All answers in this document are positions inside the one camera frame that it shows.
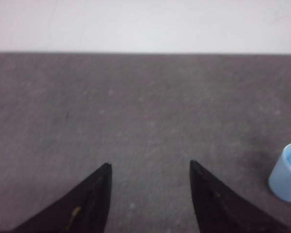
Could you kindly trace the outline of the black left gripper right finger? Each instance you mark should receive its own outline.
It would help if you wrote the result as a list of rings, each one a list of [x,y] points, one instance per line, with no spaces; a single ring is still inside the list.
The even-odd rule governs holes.
[[[201,233],[291,233],[291,228],[235,193],[195,160],[190,187]]]

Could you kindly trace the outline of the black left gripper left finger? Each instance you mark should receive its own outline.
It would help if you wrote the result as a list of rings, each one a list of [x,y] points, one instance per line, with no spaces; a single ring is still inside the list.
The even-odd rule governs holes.
[[[112,165],[104,163],[14,233],[103,233],[111,204]]]

